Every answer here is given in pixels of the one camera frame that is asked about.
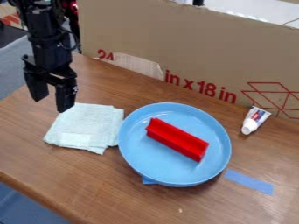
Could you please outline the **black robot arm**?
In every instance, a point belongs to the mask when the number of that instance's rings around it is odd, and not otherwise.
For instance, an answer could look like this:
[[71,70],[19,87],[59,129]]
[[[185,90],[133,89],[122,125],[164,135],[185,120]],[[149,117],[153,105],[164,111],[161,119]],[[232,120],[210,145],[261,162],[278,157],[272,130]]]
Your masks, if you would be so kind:
[[78,86],[70,69],[70,32],[61,27],[63,14],[58,0],[15,0],[18,17],[27,29],[31,55],[22,56],[23,79],[30,96],[37,102],[54,86],[57,111],[73,105]]

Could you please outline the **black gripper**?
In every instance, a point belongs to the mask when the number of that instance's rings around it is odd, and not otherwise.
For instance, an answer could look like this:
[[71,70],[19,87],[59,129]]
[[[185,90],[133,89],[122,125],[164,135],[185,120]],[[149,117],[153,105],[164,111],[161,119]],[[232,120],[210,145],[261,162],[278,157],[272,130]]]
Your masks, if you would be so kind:
[[78,91],[75,72],[70,69],[70,38],[67,34],[49,38],[27,35],[31,54],[21,57],[23,78],[31,99],[37,102],[49,94],[47,85],[55,90],[57,111],[62,113],[73,105]]

